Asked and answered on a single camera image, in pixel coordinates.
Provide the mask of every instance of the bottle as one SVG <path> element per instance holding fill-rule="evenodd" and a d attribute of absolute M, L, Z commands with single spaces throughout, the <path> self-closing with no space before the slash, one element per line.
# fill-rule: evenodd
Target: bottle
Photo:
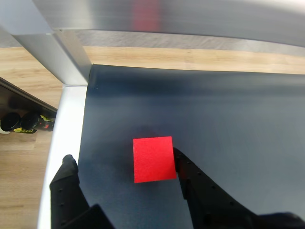
<path fill-rule="evenodd" d="M 52 131 L 54 128 L 54 121 L 39 115 L 37 112 L 26 113 L 20 122 L 22 129 L 26 130 L 44 130 Z"/>

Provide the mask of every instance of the red cube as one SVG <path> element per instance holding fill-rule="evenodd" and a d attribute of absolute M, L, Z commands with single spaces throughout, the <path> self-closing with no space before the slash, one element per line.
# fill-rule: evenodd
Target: red cube
<path fill-rule="evenodd" d="M 133 140 L 134 182 L 176 179 L 172 137 Z"/>

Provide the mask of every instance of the metal frame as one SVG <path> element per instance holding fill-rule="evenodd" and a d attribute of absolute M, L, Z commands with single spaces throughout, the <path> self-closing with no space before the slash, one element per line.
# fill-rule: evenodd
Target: metal frame
<path fill-rule="evenodd" d="M 91 62 L 76 35 L 60 30 L 198 34 L 305 47 L 304 21 L 302 0 L 0 0 L 0 25 L 67 85 L 87 85 Z"/>
<path fill-rule="evenodd" d="M 0 0 L 0 25 L 62 83 L 87 85 L 91 62 L 71 32 L 53 31 L 30 0 Z"/>

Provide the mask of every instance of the dark gray table surface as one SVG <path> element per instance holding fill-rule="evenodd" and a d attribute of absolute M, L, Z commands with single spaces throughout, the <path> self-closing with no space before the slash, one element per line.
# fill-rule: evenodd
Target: dark gray table surface
<path fill-rule="evenodd" d="M 305 218 L 305 76 L 93 65 L 81 188 L 118 229 L 189 229 L 178 180 L 134 184 L 132 140 L 172 136 L 256 214 Z"/>

